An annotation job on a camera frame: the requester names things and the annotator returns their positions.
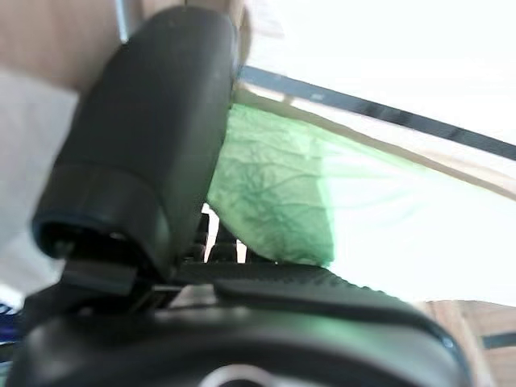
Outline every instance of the wooden surface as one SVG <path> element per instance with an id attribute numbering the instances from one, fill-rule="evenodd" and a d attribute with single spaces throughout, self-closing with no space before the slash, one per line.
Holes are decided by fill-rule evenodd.
<path id="1" fill-rule="evenodd" d="M 498 387 L 481 339 L 475 332 L 472 316 L 465 312 L 463 303 L 441 301 L 428 302 L 428 305 L 435 320 L 446 327 L 462 347 L 473 371 L 474 387 Z"/>
<path id="2" fill-rule="evenodd" d="M 489 302 L 468 302 L 467 307 L 479 336 L 516 332 L 516 308 Z M 499 386 L 516 385 L 516 347 L 486 350 L 485 358 Z"/>
<path id="3" fill-rule="evenodd" d="M 0 2 L 0 66 L 82 91 L 118 45 L 111 0 Z"/>

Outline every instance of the green fabric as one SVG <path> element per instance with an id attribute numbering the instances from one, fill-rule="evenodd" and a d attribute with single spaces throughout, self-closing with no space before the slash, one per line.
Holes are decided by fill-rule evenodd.
<path id="1" fill-rule="evenodd" d="M 485 299 L 486 267 L 506 267 L 514 249 L 508 198 L 248 106 L 231 109 L 208 202 L 262 256 L 405 299 Z M 510 273 L 490 274 L 490 299 L 514 293 Z"/>
<path id="2" fill-rule="evenodd" d="M 404 194 L 393 187 L 379 203 L 379 193 L 363 192 L 385 168 L 423 167 L 309 123 L 234 105 L 208 202 L 256 253 L 328 266 L 340 233 L 336 206 L 374 206 Z"/>

